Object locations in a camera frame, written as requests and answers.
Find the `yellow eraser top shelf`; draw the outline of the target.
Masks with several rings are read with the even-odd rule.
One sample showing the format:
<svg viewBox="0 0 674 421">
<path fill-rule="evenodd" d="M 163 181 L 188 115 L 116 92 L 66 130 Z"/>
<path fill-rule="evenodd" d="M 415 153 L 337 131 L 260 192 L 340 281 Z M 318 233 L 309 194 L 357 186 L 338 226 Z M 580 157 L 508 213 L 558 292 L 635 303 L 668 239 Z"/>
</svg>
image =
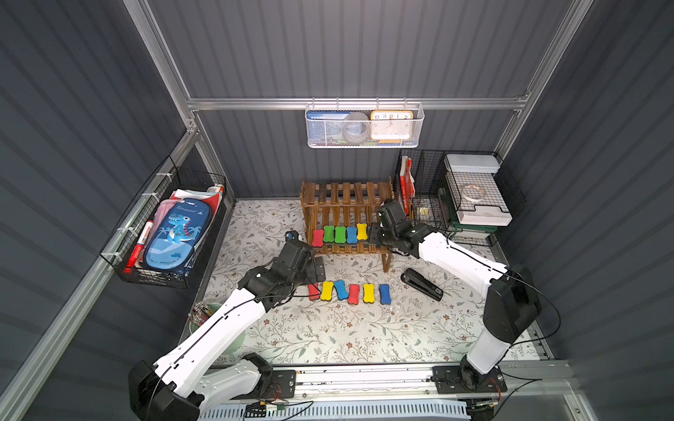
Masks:
<svg viewBox="0 0 674 421">
<path fill-rule="evenodd" d="M 333 298 L 333 288 L 335 284 L 330 281 L 323 282 L 321 291 L 321 301 L 330 302 Z"/>
</svg>

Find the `yellow eraser shelf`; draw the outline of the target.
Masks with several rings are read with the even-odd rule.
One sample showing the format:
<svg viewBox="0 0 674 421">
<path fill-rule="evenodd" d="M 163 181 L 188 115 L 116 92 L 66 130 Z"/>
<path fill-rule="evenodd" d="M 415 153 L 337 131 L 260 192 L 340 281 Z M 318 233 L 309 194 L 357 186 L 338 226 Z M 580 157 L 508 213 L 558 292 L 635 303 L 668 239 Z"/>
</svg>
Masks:
<svg viewBox="0 0 674 421">
<path fill-rule="evenodd" d="M 321 291 L 321 301 L 330 302 L 333 298 L 333 288 L 335 284 L 330 281 L 323 282 Z"/>
<path fill-rule="evenodd" d="M 356 225 L 356 238 L 358 241 L 368 240 L 368 228 L 369 226 L 365 223 L 359 223 Z"/>
</svg>

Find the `red eraser top shelf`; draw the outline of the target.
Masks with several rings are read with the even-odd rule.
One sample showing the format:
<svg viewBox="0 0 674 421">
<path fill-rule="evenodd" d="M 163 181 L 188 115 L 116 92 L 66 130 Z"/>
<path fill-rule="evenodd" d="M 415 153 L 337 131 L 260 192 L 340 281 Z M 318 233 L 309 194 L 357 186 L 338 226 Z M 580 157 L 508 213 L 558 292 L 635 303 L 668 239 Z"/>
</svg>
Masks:
<svg viewBox="0 0 674 421">
<path fill-rule="evenodd" d="M 311 301 L 318 300 L 321 298 L 321 290 L 316 284 L 310 284 L 307 286 L 308 297 Z"/>
</svg>

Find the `red eraser shelf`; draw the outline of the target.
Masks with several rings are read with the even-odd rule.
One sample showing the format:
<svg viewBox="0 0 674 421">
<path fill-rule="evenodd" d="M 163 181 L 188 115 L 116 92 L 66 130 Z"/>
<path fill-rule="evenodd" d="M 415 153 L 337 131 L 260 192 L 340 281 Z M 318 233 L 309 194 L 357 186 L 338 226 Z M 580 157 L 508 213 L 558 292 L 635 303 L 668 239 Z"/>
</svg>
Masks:
<svg viewBox="0 0 674 421">
<path fill-rule="evenodd" d="M 307 286 L 308 297 L 311 301 L 318 300 L 321 298 L 321 290 L 316 284 L 310 284 Z"/>
<path fill-rule="evenodd" d="M 316 248 L 324 247 L 324 235 L 325 232 L 323 229 L 316 229 L 312 232 L 312 246 Z"/>
</svg>

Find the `blue eraser top shelf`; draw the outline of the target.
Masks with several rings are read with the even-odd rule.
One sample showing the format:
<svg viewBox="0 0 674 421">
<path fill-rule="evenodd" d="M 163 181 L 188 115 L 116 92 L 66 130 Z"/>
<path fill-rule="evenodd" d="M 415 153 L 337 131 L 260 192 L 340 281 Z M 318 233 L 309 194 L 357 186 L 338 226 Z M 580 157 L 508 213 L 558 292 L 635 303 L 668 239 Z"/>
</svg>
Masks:
<svg viewBox="0 0 674 421">
<path fill-rule="evenodd" d="M 349 298 L 349 293 L 344 280 L 338 280 L 333 285 L 335 286 L 335 291 L 337 292 L 339 300 L 346 300 Z"/>
</svg>

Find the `blue eraser shelf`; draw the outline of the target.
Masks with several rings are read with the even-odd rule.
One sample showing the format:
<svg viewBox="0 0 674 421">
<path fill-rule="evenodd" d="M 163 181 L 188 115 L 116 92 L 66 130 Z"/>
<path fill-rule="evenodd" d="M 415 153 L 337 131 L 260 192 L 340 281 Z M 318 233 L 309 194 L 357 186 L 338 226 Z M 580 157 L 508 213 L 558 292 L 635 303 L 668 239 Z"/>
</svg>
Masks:
<svg viewBox="0 0 674 421">
<path fill-rule="evenodd" d="M 356 244 L 356 243 L 358 242 L 358 238 L 357 238 L 358 230 L 357 230 L 357 227 L 356 227 L 356 226 L 349 226 L 349 227 L 346 228 L 346 232 L 347 232 L 347 240 L 346 240 L 346 242 L 347 242 L 349 245 L 354 245 L 354 244 Z"/>
<path fill-rule="evenodd" d="M 349 298 L 349 293 L 344 280 L 338 280 L 333 285 L 335 286 L 335 291 L 337 292 L 339 300 L 346 300 Z"/>
</svg>

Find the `green eraser shelf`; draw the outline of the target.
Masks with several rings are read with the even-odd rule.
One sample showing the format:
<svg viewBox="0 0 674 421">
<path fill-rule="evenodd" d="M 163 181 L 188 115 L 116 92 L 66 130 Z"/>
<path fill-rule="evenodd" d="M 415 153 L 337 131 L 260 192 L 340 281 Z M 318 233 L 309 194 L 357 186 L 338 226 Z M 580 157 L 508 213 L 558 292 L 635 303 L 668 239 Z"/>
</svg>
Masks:
<svg viewBox="0 0 674 421">
<path fill-rule="evenodd" d="M 334 226 L 324 226 L 323 227 L 323 242 L 324 243 L 334 243 L 335 242 L 335 227 Z"/>
</svg>

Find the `wooden two-tier shelf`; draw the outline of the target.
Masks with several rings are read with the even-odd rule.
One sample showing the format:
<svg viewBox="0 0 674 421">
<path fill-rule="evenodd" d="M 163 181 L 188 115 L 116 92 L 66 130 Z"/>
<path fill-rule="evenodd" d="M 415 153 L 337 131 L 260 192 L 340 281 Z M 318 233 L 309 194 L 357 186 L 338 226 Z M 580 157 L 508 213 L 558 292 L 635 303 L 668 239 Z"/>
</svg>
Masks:
<svg viewBox="0 0 674 421">
<path fill-rule="evenodd" d="M 391 180 L 385 182 L 307 182 L 303 180 L 300 205 L 303 212 L 306 242 L 312 246 L 312 232 L 324 226 L 368 226 L 378 221 L 377 209 L 387 199 L 393 199 Z M 368 240 L 354 245 L 324 243 L 314 249 L 319 254 L 368 254 L 382 259 L 383 270 L 391 268 L 392 253 L 383 247 L 370 245 Z"/>
</svg>

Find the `red eraser lower shelf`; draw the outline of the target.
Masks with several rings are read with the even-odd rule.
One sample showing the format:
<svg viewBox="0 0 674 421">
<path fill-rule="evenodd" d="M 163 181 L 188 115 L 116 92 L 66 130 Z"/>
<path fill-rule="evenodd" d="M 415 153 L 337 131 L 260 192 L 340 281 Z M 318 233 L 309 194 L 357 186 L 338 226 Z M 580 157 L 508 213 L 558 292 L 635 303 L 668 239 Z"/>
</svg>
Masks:
<svg viewBox="0 0 674 421">
<path fill-rule="evenodd" d="M 323 229 L 316 229 L 312 232 L 312 246 L 316 248 L 324 247 L 324 235 L 325 232 Z"/>
</svg>

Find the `black stapler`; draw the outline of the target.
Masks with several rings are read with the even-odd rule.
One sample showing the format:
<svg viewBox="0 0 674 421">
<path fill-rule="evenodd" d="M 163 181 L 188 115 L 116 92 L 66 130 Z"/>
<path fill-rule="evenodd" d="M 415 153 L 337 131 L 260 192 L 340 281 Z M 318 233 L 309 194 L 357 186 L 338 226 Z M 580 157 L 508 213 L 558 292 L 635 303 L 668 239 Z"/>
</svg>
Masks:
<svg viewBox="0 0 674 421">
<path fill-rule="evenodd" d="M 413 268 L 406 269 L 400 276 L 400 280 L 407 286 L 417 290 L 423 295 L 437 302 L 442 301 L 444 291 L 436 284 L 426 279 Z"/>
</svg>

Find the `white plastic box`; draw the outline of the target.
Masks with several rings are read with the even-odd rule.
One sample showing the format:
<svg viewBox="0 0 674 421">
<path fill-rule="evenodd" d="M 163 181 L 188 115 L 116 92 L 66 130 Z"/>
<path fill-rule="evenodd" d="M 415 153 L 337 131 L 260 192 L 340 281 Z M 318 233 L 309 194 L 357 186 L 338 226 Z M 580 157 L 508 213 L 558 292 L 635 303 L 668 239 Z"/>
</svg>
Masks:
<svg viewBox="0 0 674 421">
<path fill-rule="evenodd" d="M 458 210 L 456 214 L 462 225 L 471 226 L 508 226 L 513 220 L 510 212 L 491 205 L 476 205 L 473 210 Z"/>
</svg>

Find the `yellow alarm clock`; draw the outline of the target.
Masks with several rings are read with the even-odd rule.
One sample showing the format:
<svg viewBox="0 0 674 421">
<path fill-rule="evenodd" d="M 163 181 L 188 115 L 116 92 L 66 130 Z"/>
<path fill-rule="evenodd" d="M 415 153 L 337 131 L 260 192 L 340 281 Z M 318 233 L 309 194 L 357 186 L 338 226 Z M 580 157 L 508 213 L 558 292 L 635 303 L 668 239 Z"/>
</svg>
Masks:
<svg viewBox="0 0 674 421">
<path fill-rule="evenodd" d="M 370 114 L 370 136 L 379 142 L 403 142 L 412 138 L 414 113 L 407 110 L 376 110 Z"/>
</svg>

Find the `grey tape roll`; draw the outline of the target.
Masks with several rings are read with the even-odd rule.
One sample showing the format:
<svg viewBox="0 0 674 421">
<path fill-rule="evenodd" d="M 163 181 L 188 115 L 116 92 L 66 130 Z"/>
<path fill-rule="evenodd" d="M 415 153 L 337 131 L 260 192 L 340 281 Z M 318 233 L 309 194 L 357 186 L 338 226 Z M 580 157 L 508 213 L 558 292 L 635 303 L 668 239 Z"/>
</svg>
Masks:
<svg viewBox="0 0 674 421">
<path fill-rule="evenodd" d="M 362 145 L 370 138 L 370 120 L 362 112 L 351 112 L 345 117 L 342 134 L 347 143 Z"/>
</svg>

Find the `pink case in basket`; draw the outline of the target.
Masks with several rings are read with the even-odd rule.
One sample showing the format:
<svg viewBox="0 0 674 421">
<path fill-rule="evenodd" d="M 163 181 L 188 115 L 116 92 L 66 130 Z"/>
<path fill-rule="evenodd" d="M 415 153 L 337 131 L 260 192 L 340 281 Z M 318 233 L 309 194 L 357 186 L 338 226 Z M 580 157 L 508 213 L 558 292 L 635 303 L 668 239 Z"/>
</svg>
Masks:
<svg viewBox="0 0 674 421">
<path fill-rule="evenodd" d="M 176 201 L 171 199 L 167 199 L 159 203 L 157 210 L 154 213 L 154 217 L 152 218 L 153 230 L 156 230 L 159 227 L 167 213 L 173 208 L 175 204 Z"/>
</svg>

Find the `red marker pen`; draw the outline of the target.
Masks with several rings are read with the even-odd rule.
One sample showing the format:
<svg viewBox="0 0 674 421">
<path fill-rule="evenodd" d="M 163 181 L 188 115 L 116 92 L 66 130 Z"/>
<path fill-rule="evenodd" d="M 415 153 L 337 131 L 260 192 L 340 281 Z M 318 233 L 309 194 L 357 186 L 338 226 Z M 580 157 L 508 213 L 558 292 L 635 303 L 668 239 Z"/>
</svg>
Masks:
<svg viewBox="0 0 674 421">
<path fill-rule="evenodd" d="M 149 233 L 151 232 L 152 228 L 154 226 L 154 222 L 152 220 L 149 220 L 146 222 L 145 226 L 143 227 L 143 230 L 136 242 L 136 245 L 133 249 L 132 254 L 129 257 L 129 260 L 126 263 L 126 266 L 123 269 L 124 274 L 131 274 L 133 268 L 135 267 L 138 259 L 140 258 L 141 252 L 143 251 L 145 244 L 147 242 L 147 239 L 149 237 Z"/>
</svg>

